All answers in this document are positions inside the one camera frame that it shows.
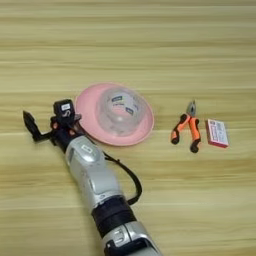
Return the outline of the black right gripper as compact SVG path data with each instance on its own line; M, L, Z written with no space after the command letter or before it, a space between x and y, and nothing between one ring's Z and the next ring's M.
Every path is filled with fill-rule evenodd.
M75 114L74 117L67 120L53 116L50 123L52 131L42 134L36 125L34 117L27 111L23 112L25 127L31 133L33 140L40 142L50 139L52 144L58 146L63 152L67 150L68 145L73 139L82 135L81 132L76 130L76 125L81 118L81 114Z

